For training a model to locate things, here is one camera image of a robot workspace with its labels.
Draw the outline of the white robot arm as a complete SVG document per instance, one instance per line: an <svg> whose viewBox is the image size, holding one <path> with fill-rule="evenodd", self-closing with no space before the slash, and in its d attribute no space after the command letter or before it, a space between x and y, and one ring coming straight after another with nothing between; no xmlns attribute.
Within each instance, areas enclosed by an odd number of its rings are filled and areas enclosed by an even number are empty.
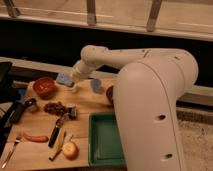
<svg viewBox="0 0 213 171"><path fill-rule="evenodd" d="M128 171L187 171L176 101L196 82L195 58L182 49L92 45L80 56L71 70L75 82L103 65L119 70L113 102Z"/></svg>

